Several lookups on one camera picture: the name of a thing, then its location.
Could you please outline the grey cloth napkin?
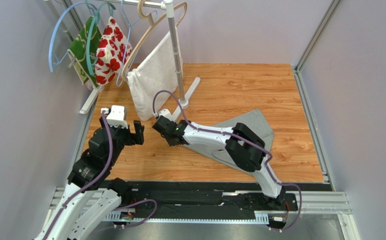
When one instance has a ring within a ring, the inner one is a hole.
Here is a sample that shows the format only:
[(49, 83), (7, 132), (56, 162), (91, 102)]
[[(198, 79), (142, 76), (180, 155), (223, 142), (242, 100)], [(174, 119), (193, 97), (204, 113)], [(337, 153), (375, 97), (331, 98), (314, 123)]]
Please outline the grey cloth napkin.
[[(273, 129), (267, 122), (263, 113), (258, 109), (251, 110), (247, 113), (238, 115), (234, 118), (228, 119), (220, 123), (216, 123), (211, 126), (205, 126), (205, 128), (217, 128), (223, 130), (234, 129), (234, 132), (237, 133), (239, 136), (249, 140), (250, 142), (255, 143), (256, 145), (260, 145), (268, 152), (271, 151), (275, 135)], [(227, 151), (223, 146), (219, 147), (213, 144), (206, 145), (204, 143), (199, 143), (185, 145), (184, 147), (241, 172), (247, 172), (238, 167), (234, 160), (221, 161), (212, 156), (212, 153), (214, 151)]]

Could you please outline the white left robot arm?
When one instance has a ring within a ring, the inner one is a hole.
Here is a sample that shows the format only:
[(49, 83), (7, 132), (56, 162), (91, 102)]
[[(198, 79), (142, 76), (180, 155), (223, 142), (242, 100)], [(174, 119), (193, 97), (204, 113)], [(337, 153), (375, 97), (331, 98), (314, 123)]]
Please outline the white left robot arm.
[(99, 200), (80, 215), (89, 199), (111, 172), (125, 146), (142, 145), (145, 127), (134, 121), (135, 132), (128, 124), (110, 125), (103, 117), (101, 127), (89, 139), (88, 148), (73, 165), (63, 196), (38, 240), (80, 240), (120, 205), (132, 203), (132, 186), (120, 178), (110, 181)]

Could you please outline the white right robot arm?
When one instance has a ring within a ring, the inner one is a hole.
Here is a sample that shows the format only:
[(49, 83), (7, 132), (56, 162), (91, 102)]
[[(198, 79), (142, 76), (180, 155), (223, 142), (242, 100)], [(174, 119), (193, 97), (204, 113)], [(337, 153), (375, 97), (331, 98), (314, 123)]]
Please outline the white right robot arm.
[(286, 189), (269, 164), (272, 154), (265, 149), (265, 142), (247, 125), (237, 123), (234, 127), (219, 128), (188, 120), (176, 123), (160, 115), (152, 128), (171, 147), (206, 145), (227, 152), (236, 167), (256, 179), (265, 196), (279, 202), (284, 199)]

